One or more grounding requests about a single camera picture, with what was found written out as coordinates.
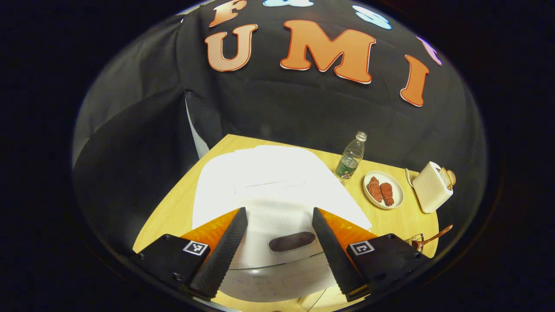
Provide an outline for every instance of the wooden table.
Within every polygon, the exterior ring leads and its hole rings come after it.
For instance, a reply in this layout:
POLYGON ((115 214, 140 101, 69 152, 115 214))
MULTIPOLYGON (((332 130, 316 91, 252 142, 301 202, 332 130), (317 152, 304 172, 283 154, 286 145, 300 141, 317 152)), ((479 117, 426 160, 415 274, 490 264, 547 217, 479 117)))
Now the wooden table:
MULTIPOLYGON (((168 233, 181 236, 190 231, 196 184, 204 165, 216 156, 231 153, 238 149, 254 148, 258 145, 292 146, 228 134, 202 157, 202 159, 181 178, 168 195, 160 202, 137 236, 135 244, 133 245, 133 250, 137 253, 140 252, 163 234, 168 233)), ((314 149, 308 150, 318 156, 330 170, 335 170, 341 158, 341 156, 337 154, 314 149)), ((418 175, 418 172, 409 171, 409 174, 412 180, 418 175)), ((345 188, 349 191, 372 224, 371 231, 378 236, 395 233, 400 238, 407 239, 415 234, 422 233, 425 238, 429 238, 439 232, 436 213, 425 214, 422 212, 418 200, 416 199, 416 194, 408 184, 405 170, 402 168, 363 160, 352 178, 345 184, 345 188), (374 206, 367 199, 364 194, 362 179, 367 172, 372 170, 383 171, 399 182, 405 194, 405 199, 399 207, 393 210, 384 210, 374 206)), ((428 243, 424 247, 423 253, 428 257, 434 256, 437 242, 438 240, 433 240, 428 243)), ((301 302, 297 299, 280 301, 278 303, 249 303, 218 292, 218 295, 213 301, 243 311, 249 309, 256 311, 274 311, 276 309, 282 311, 304 311, 300 305, 301 302)))

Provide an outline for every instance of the toast slice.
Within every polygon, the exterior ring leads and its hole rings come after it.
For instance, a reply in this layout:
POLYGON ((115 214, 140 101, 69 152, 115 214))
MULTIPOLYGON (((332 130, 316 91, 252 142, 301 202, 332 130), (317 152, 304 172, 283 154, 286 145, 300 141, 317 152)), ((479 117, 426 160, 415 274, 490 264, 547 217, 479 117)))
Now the toast slice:
POLYGON ((447 187, 447 189, 449 190, 452 189, 453 182, 451 181, 451 177, 449 177, 449 174, 447 173, 447 169, 445 169, 445 167, 441 167, 440 176, 443 182, 445 183, 445 187, 447 187))
POLYGON ((449 175, 449 178, 451 179, 451 187, 447 187, 447 188, 449 190, 452 190, 453 187, 455 186, 455 183, 457 183, 457 178, 455 177, 455 173, 451 170, 448 170, 447 174, 449 175))

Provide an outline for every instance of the letter cutout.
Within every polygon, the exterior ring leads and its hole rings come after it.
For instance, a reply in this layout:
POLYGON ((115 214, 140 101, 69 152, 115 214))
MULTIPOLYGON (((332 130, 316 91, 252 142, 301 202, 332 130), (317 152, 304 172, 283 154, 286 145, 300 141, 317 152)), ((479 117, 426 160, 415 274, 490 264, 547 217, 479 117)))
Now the letter cutout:
POLYGON ((427 43, 426 41, 424 41, 424 39, 419 38, 418 36, 416 36, 416 39, 420 40, 422 42, 422 44, 424 45, 424 49, 426 49, 426 52, 428 52, 428 54, 430 55, 430 57, 439 65, 442 66, 443 63, 441 63, 440 59, 437 58, 437 52, 436 50, 434 50, 434 48, 432 48, 432 46, 427 43))
POLYGON ((430 73, 430 70, 413 56, 405 55, 405 58, 410 66, 410 72, 407 86, 401 90, 401 97, 412 105, 421 107, 424 105, 422 98, 424 82, 426 82, 426 75, 430 73))
POLYGON ((310 2, 309 0, 266 0, 263 4, 267 7, 309 7, 312 6, 314 2, 310 2))
POLYGON ((374 13, 369 9, 365 9, 363 7, 352 6, 352 8, 356 10, 356 15, 358 15, 358 17, 362 18, 363 20, 369 23, 372 23, 376 26, 380 26, 381 28, 384 28, 384 29, 391 29, 391 25, 389 24, 389 21, 385 17, 377 13, 374 13))
POLYGON ((229 21, 230 19, 238 15, 237 12, 233 12, 233 9, 241 10, 245 6, 245 0, 231 0, 230 2, 220 4, 219 6, 214 8, 214 11, 216 11, 216 16, 214 17, 214 20, 208 25, 208 27, 214 27, 218 24, 229 21))
POLYGON ((291 41, 287 58, 280 62, 283 68, 297 71, 309 69, 311 64, 306 60, 308 49, 319 71, 327 71, 343 55, 341 64, 334 69, 339 77, 364 84, 372 81, 368 74, 370 48, 376 43, 372 36, 347 29, 331 41, 322 28, 312 21, 286 21, 284 26, 291 30, 291 41))
POLYGON ((219 72, 231 72, 243 67, 250 59, 251 39, 253 31, 258 28, 256 24, 247 24, 233 29, 237 35, 237 55, 227 59, 223 54, 224 38, 227 32, 215 33, 207 37, 204 42, 208 46, 208 63, 219 72))

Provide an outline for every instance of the round plate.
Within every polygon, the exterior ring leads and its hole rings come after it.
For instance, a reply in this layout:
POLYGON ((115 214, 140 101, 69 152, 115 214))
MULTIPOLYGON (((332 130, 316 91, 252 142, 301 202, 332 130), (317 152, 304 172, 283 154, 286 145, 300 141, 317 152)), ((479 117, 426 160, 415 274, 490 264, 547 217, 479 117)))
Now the round plate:
POLYGON ((362 188, 364 188, 364 194, 366 194, 366 197, 368 197, 372 204, 382 209, 391 210, 393 208, 397 208, 403 203, 403 199, 405 198, 405 194, 403 193, 403 189, 399 185, 399 182, 387 173, 378 170, 370 171, 364 176, 364 179, 362 180, 362 188), (391 206, 386 206, 383 199, 381 203, 378 203, 377 200, 370 195, 370 192, 368 192, 366 186, 370 183, 370 179, 372 179, 372 177, 376 177, 376 179, 380 182, 380 185, 385 182, 391 184, 391 189, 393 190, 393 204, 391 206))

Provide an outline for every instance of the food on plate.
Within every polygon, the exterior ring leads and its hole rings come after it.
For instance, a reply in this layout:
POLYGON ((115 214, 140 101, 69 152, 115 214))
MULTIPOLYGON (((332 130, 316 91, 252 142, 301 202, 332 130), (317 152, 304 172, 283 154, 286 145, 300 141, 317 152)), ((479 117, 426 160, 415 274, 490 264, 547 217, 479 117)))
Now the food on plate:
POLYGON ((380 192, 380 181, 378 181, 378 179, 376 179, 376 177, 372 177, 372 179, 370 179, 370 183, 368 183, 368 186, 366 188, 368 189, 368 193, 370 193, 370 195, 378 203, 381 203, 382 195, 381 195, 381 192, 380 192))
POLYGON ((391 206, 394 203, 393 188, 391 187, 391 184, 389 184, 388 182, 382 183, 382 185, 380 185, 380 189, 381 189, 381 194, 385 201, 385 205, 391 206))

